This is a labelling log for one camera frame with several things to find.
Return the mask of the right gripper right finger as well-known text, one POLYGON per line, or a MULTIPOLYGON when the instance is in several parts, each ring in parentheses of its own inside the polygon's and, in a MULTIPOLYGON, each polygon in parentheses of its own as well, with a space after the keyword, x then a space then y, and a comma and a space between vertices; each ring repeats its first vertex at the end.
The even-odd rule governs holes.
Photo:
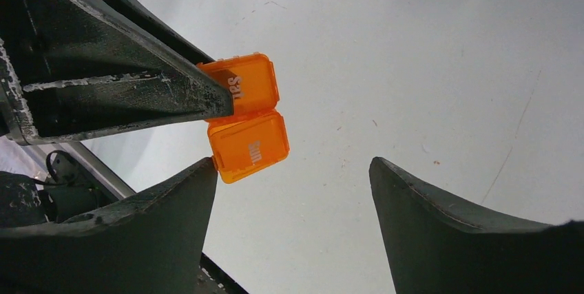
POLYGON ((372 159, 371 191, 398 293, 582 293, 583 223, 504 214, 372 159))

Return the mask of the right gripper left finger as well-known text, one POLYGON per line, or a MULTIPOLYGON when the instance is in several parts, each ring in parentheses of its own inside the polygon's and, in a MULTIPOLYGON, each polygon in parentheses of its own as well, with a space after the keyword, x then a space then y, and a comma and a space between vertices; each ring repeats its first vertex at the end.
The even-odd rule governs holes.
POLYGON ((1 230, 2 293, 195 293, 218 174, 203 158, 61 223, 1 230))

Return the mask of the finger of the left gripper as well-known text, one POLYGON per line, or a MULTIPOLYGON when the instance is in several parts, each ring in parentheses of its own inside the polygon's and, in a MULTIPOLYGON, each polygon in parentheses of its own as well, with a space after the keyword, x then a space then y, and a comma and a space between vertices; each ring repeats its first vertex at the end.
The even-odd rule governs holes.
POLYGON ((103 0, 109 7, 135 23, 166 46, 193 64, 211 63, 214 60, 171 29, 138 0, 103 0))
POLYGON ((232 115, 197 65, 103 0, 1 0, 1 135, 46 145, 232 115))

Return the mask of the orange pill organizer box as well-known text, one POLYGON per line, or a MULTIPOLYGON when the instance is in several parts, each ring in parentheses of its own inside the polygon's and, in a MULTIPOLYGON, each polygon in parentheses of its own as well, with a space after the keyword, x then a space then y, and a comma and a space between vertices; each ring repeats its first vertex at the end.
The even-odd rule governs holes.
POLYGON ((273 62, 259 52, 199 63, 198 69, 228 89, 233 114, 208 120, 213 163, 232 184, 284 160, 290 151, 273 62))

